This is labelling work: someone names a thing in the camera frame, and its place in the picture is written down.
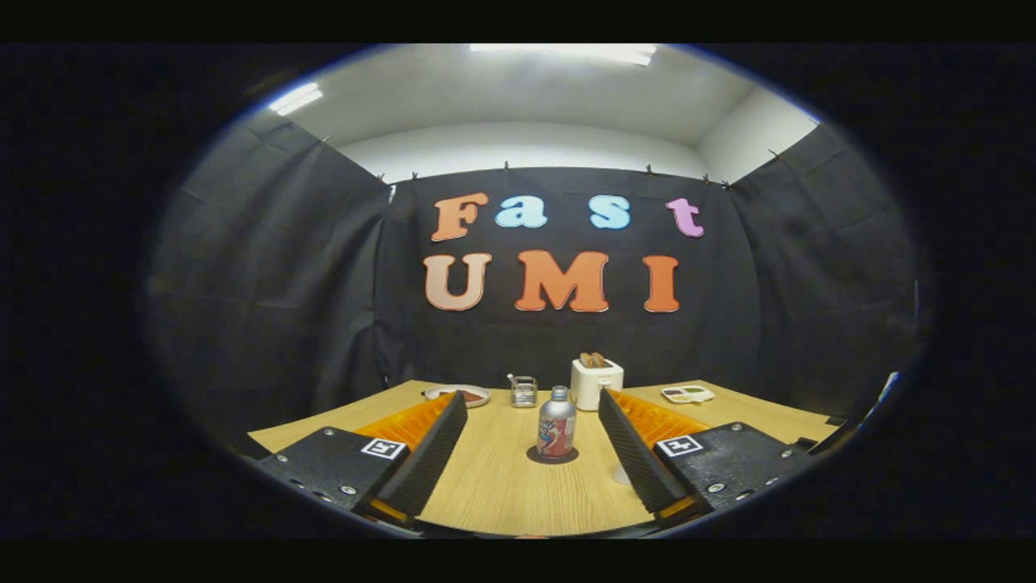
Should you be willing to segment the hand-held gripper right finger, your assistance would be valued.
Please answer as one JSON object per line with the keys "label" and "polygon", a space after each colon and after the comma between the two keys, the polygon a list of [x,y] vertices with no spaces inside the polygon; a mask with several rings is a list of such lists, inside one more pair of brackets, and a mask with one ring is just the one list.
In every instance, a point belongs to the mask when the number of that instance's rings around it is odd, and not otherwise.
{"label": "hand-held gripper right finger", "polygon": [[747,422],[706,424],[629,393],[601,392],[599,418],[659,523],[722,512],[789,480],[811,458]]}

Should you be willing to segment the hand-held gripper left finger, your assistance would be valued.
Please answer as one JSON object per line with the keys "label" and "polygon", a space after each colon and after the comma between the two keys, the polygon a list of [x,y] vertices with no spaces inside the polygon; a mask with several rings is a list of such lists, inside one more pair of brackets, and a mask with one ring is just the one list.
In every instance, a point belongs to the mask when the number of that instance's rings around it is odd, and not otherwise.
{"label": "hand-held gripper left finger", "polygon": [[386,390],[247,436],[290,491],[367,526],[412,529],[467,419],[462,396]]}

